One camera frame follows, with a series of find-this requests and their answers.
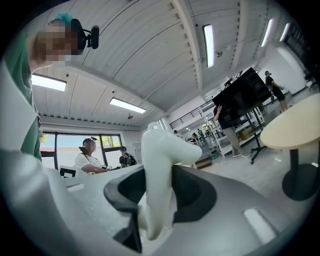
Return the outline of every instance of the table base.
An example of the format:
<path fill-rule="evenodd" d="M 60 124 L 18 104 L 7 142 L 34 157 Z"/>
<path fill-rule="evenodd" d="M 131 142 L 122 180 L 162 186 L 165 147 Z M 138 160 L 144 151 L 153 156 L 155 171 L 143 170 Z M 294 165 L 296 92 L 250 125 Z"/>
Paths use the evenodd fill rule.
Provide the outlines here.
<path fill-rule="evenodd" d="M 318 168 L 312 164 L 300 164 L 297 171 L 289 170 L 282 181 L 285 195 L 295 201 L 310 198 L 319 188 Z"/>

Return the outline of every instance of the backpack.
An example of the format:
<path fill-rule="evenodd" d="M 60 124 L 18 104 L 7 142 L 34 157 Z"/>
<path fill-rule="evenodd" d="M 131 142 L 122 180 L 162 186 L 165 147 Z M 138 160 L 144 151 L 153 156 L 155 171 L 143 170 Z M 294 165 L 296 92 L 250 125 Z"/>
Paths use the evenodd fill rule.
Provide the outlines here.
<path fill-rule="evenodd" d="M 136 162 L 136 160 L 135 160 L 135 158 L 134 158 L 134 156 L 133 155 L 131 155 L 131 154 L 129 154 L 128 153 L 128 155 L 129 156 L 127 156 L 126 154 L 123 154 L 122 156 L 123 156 L 123 158 L 124 158 L 124 166 L 125 167 L 129 167 L 129 166 L 134 166 L 134 165 L 136 165 L 137 164 L 137 162 Z"/>

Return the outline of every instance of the large monitor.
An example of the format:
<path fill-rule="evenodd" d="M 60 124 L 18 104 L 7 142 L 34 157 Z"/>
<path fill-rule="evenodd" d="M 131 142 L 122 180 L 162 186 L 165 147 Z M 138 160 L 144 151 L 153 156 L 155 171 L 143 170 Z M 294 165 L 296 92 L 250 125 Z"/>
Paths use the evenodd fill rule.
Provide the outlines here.
<path fill-rule="evenodd" d="M 225 122 L 233 122 L 261 105 L 270 96 L 265 83 L 251 67 L 213 98 L 213 102 L 216 106 L 222 106 L 221 118 Z"/>

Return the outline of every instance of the black table leg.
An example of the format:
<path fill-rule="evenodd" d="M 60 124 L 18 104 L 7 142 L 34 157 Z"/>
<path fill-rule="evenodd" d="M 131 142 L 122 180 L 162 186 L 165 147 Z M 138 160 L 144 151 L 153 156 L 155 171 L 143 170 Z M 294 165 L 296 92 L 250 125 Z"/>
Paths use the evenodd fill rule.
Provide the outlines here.
<path fill-rule="evenodd" d="M 319 188 L 317 170 L 312 164 L 299 165 L 298 149 L 290 150 L 290 170 L 282 181 L 285 195 L 295 201 L 310 198 Z"/>

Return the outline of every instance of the ceiling light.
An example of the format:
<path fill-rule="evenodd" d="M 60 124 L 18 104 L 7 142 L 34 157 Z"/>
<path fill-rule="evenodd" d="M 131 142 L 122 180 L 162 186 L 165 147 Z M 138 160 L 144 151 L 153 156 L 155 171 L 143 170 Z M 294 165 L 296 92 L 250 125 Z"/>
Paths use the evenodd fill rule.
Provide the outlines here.
<path fill-rule="evenodd" d="M 52 77 L 39 75 L 39 74 L 33 74 L 31 76 L 31 82 L 33 86 L 42 86 L 46 88 L 51 88 L 59 91 L 65 91 L 66 88 L 66 81 L 55 79 Z"/>
<path fill-rule="evenodd" d="M 205 41 L 206 66 L 211 68 L 214 65 L 214 31 L 212 25 L 204 25 L 202 27 Z"/>
<path fill-rule="evenodd" d="M 272 27 L 273 22 L 274 22 L 273 18 L 269 19 L 268 26 L 266 27 L 266 31 L 265 31 L 265 34 L 264 34 L 264 38 L 263 38 L 261 47 L 264 47 L 266 45 L 266 43 L 267 43 L 267 40 L 268 40 L 270 31 L 271 31 L 271 27 Z"/>
<path fill-rule="evenodd" d="M 115 105 L 115 106 L 118 106 L 118 107 L 121 107 L 121 108 L 124 108 L 124 109 L 127 109 L 127 110 L 132 110 L 132 111 L 135 111 L 135 112 L 138 112 L 138 113 L 144 113 L 146 110 L 139 107 L 139 106 L 135 106 L 135 105 L 132 105 L 128 102 L 125 102 L 123 100 L 120 100 L 120 99 L 117 99 L 117 98 L 112 98 L 111 101 L 110 101 L 110 104 L 111 105 Z"/>
<path fill-rule="evenodd" d="M 280 37 L 280 42 L 285 39 L 285 36 L 289 30 L 289 26 L 290 26 L 290 23 L 285 24 L 284 30 L 283 30 L 282 35 Z"/>

